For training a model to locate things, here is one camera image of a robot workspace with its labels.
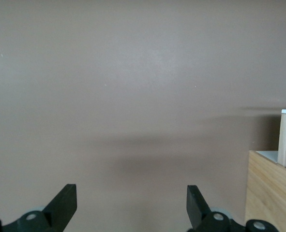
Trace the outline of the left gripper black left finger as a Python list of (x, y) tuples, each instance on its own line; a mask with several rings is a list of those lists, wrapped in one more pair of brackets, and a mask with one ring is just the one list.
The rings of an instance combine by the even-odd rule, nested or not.
[(76, 185), (67, 184), (43, 210), (25, 213), (4, 232), (64, 232), (76, 210)]

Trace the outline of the wooden drawer cabinet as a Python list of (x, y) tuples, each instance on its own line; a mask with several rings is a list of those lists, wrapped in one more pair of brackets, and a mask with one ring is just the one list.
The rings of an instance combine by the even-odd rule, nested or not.
[(259, 219), (286, 232), (286, 167), (249, 151), (245, 221)]

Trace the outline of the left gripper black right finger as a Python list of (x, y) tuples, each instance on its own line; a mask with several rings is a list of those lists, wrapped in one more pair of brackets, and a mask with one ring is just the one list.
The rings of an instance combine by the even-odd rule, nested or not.
[(187, 214), (192, 225), (187, 232), (244, 232), (224, 213), (211, 211), (196, 185), (187, 186)]

